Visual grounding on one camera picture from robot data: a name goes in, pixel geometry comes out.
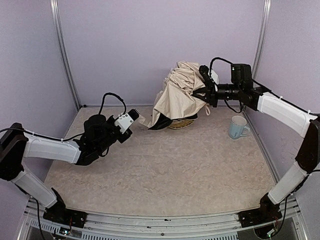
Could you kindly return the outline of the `light blue ceramic mug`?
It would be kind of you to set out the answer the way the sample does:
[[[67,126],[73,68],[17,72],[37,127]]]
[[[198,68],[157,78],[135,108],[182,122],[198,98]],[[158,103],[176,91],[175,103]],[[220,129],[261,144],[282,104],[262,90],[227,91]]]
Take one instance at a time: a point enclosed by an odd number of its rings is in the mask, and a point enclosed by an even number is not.
[[[247,137],[251,133],[251,129],[247,126],[247,120],[235,115],[231,118],[228,135],[231,139],[237,140],[242,137]]]

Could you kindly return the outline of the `beige folding umbrella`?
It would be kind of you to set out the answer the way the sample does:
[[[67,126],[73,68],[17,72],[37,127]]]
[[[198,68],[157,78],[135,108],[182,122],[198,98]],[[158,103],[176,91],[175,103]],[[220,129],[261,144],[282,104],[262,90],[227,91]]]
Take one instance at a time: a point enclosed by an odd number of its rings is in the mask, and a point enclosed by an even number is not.
[[[205,87],[197,62],[179,61],[163,80],[162,90],[156,95],[151,118],[140,116],[138,122],[149,130],[168,128],[173,120],[197,119],[205,108],[210,115],[209,104],[194,98],[194,90]]]

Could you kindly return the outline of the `woven bamboo tray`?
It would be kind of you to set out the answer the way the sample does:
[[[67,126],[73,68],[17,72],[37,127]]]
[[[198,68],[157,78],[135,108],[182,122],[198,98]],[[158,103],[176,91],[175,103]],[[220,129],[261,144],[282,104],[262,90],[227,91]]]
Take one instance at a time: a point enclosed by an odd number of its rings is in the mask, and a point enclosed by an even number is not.
[[[168,128],[172,130],[181,130],[191,126],[194,122],[195,122],[195,119],[189,119],[189,118],[175,119],[168,126]]]

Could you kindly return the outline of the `right aluminium corner post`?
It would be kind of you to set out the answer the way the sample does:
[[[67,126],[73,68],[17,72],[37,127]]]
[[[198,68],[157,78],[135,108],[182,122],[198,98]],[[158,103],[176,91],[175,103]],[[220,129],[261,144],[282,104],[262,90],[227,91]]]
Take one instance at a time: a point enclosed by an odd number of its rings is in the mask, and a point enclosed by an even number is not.
[[[252,67],[252,77],[255,80],[257,79],[259,66],[261,63],[262,55],[263,55],[263,49],[264,49],[264,45],[265,45],[268,23],[269,23],[270,12],[271,12],[271,5],[272,5],[271,0],[264,1],[259,36],[258,36],[258,42],[257,42],[257,48],[255,51],[255,56],[254,56],[254,60],[253,60],[253,67]]]

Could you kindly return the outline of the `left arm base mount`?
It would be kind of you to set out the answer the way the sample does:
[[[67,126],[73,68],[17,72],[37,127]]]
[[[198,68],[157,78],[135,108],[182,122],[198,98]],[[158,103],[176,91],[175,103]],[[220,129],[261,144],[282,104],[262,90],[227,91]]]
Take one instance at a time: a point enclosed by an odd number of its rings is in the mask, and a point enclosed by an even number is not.
[[[83,229],[87,215],[88,214],[84,211],[66,208],[64,205],[60,205],[57,202],[52,207],[45,209],[43,218],[54,223]]]

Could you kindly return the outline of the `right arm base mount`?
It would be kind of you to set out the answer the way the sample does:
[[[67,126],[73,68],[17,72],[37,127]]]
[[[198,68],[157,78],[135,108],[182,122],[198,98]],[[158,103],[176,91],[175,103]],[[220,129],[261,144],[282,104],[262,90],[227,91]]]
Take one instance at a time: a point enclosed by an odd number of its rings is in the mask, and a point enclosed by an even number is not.
[[[261,203],[258,208],[244,210],[238,213],[242,228],[272,222],[275,221],[276,218],[281,219],[282,216],[279,205],[274,205],[273,203]]]

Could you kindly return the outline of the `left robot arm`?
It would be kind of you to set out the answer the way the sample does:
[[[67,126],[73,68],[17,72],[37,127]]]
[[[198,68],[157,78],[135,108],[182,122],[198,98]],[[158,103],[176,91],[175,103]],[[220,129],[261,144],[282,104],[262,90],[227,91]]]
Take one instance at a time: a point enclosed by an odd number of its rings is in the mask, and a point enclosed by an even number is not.
[[[84,122],[84,132],[72,139],[41,136],[14,123],[3,130],[0,139],[0,178],[14,183],[47,209],[64,208],[59,194],[23,165],[23,159],[42,158],[88,166],[107,155],[115,142],[125,142],[132,134],[130,126],[136,119],[130,113],[117,118],[95,114]]]

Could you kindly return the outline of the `left aluminium corner post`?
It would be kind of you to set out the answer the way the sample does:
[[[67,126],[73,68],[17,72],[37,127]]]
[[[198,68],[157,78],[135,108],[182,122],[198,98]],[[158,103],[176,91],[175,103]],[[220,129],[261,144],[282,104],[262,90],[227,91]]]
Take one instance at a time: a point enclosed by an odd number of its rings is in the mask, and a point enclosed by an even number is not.
[[[75,109],[79,111],[82,105],[81,105],[79,94],[78,94],[78,91],[74,82],[74,78],[72,75],[70,62],[68,59],[58,1],[50,0],[50,8],[51,8],[51,13],[53,18],[53,24],[56,31],[59,52],[60,52],[63,68],[66,75],[67,84],[70,89],[70,93],[71,93],[71,97],[72,97]]]

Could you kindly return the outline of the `aluminium corner post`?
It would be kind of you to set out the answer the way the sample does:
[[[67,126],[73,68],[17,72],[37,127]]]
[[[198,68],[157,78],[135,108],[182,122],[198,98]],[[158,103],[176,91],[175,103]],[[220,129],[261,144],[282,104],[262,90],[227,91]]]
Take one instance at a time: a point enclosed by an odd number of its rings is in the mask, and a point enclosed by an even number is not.
[[[70,62],[68,59],[58,1],[50,0],[50,8],[51,8],[51,13],[53,18],[53,24],[56,31],[59,52],[60,52],[63,68],[66,75],[67,84],[70,89],[70,93],[71,93],[71,97],[72,97],[75,109],[79,111],[82,105],[81,105],[79,94],[78,94],[78,91],[74,82],[74,78],[72,75]]]
[[[264,1],[259,36],[258,36],[258,42],[257,42],[257,48],[255,51],[255,56],[254,56],[254,60],[253,60],[253,67],[252,67],[252,77],[255,80],[257,79],[259,66],[261,63],[262,55],[263,55],[263,49],[264,49],[264,45],[265,45],[268,23],[269,23],[270,12],[271,12],[271,5],[272,5],[271,0]]]

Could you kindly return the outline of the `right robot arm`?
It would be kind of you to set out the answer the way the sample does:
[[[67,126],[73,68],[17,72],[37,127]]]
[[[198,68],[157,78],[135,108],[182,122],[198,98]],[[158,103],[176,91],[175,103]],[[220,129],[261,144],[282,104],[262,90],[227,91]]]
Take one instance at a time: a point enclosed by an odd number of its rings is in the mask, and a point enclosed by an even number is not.
[[[261,200],[261,207],[279,205],[288,197],[320,163],[320,117],[290,103],[273,93],[269,88],[252,78],[251,66],[234,63],[230,65],[231,83],[218,84],[212,71],[201,65],[198,69],[204,87],[193,92],[193,96],[216,107],[219,100],[239,101],[254,111],[268,115],[297,132],[302,144],[292,167]]]

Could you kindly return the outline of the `aluminium front rail frame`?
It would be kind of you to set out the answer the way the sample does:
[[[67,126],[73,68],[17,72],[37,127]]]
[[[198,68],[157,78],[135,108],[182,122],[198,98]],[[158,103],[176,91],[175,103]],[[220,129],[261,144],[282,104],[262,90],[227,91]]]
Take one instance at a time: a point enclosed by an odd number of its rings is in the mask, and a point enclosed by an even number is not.
[[[53,235],[70,240],[236,240],[241,231],[254,230],[271,222],[249,223],[240,211],[184,216],[144,216],[87,211],[81,226],[43,218],[44,207],[30,199],[15,239],[26,240],[31,231],[41,239]]]

